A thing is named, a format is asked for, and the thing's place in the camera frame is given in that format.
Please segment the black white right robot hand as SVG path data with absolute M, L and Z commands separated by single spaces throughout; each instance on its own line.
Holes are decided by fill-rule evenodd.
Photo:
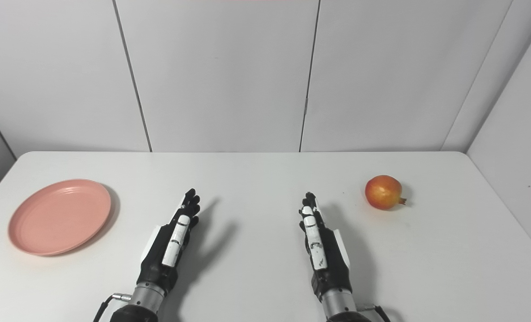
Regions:
M 321 301 L 332 289 L 351 291 L 350 261 L 341 234 L 325 225 L 312 192 L 306 193 L 299 214 L 302 217 L 299 226 L 306 235 L 306 252 L 314 270 L 311 280 L 314 295 Z

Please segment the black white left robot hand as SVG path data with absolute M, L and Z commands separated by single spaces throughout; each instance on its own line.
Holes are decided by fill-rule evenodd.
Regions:
M 200 196 L 195 188 L 188 190 L 182 198 L 170 222 L 155 229 L 149 250 L 140 265 L 137 284 L 149 284 L 162 290 L 167 296 L 174 288 L 181 260 L 191 236 L 192 229 L 198 224 Z

